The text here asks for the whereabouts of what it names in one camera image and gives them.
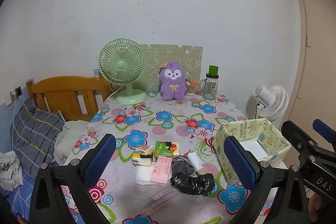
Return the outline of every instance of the screw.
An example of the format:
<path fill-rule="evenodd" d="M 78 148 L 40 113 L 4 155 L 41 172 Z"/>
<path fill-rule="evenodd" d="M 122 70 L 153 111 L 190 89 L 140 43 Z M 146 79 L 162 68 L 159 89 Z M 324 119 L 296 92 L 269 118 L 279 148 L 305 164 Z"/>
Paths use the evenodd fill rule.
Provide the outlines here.
<path fill-rule="evenodd" d="M 299 170 L 299 168 L 296 165 L 292 165 L 291 167 L 294 172 L 297 172 Z"/>
<path fill-rule="evenodd" d="M 41 169 L 46 169 L 48 167 L 48 164 L 46 162 L 41 164 Z"/>
<path fill-rule="evenodd" d="M 79 163 L 79 159 L 73 159 L 70 163 L 71 165 L 76 166 Z"/>
<path fill-rule="evenodd" d="M 266 161 L 264 161 L 264 160 L 260 162 L 260 165 L 261 165 L 262 167 L 264 167 L 264 168 L 269 167 L 269 163 L 266 162 Z"/>

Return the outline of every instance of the cardboard box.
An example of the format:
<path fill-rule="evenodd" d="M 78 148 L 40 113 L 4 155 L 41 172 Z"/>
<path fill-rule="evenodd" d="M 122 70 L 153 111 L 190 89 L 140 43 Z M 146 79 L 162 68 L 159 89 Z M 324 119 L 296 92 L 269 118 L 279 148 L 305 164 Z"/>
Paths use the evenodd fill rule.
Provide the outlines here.
<path fill-rule="evenodd" d="M 179 142 L 160 142 L 156 141 L 154 158 L 158 156 L 174 158 L 180 154 Z"/>
<path fill-rule="evenodd" d="M 265 118 L 222 123 L 213 144 L 226 180 L 230 185 L 240 181 L 223 151 L 224 140 L 228 136 L 235 136 L 239 142 L 257 140 L 268 154 L 267 157 L 258 160 L 265 160 L 272 167 L 277 167 L 292 147 L 280 131 Z"/>
<path fill-rule="evenodd" d="M 153 161 L 154 147 L 152 145 L 137 145 L 132 154 L 134 165 L 151 166 Z"/>

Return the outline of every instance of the door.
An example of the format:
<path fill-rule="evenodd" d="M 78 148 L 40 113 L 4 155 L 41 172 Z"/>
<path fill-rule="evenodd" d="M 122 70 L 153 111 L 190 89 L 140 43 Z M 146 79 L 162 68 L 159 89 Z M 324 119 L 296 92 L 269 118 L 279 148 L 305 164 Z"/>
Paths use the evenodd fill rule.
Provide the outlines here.
<path fill-rule="evenodd" d="M 320 119 L 336 129 L 336 1 L 303 0 L 306 54 L 302 80 L 289 120 L 308 133 L 320 147 L 332 146 L 312 128 Z M 294 149 L 284 159 L 287 167 L 299 165 Z"/>

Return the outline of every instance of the glass jar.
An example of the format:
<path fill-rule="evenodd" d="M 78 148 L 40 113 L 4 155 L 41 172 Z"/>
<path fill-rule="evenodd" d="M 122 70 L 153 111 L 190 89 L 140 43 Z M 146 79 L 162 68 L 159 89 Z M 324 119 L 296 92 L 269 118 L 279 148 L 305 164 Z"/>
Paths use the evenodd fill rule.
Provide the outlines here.
<path fill-rule="evenodd" d="M 199 90 L 205 100 L 215 100 L 218 88 L 218 75 L 206 74 L 206 78 L 199 83 Z"/>

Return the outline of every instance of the fan base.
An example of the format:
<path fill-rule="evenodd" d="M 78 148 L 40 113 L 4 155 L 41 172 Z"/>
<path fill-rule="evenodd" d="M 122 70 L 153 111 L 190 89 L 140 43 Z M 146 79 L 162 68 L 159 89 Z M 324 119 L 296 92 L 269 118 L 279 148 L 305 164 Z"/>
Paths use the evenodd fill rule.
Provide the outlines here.
<path fill-rule="evenodd" d="M 135 105 L 147 99 L 147 94 L 142 90 L 132 89 L 132 95 L 123 91 L 117 96 L 117 102 L 122 105 Z"/>

